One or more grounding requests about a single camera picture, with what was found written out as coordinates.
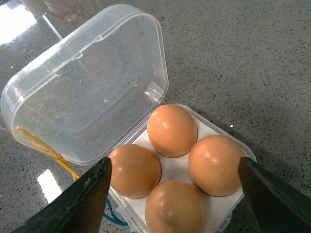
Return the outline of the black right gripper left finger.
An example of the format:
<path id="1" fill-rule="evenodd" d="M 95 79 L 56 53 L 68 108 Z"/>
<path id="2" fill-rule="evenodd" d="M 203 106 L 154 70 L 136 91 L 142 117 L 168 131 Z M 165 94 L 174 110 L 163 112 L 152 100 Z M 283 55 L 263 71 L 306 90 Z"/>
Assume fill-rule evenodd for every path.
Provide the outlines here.
<path id="1" fill-rule="evenodd" d="M 104 214 L 112 172 L 111 160 L 101 159 L 15 233 L 97 233 Z"/>

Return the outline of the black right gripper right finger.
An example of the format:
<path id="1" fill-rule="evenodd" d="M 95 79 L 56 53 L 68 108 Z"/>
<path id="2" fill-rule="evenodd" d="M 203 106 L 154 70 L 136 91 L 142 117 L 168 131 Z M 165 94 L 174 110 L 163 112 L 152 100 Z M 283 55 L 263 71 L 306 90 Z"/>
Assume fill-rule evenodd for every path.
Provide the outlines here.
<path id="1" fill-rule="evenodd" d="M 311 199 L 248 157 L 238 175 L 260 233 L 309 233 Z"/>

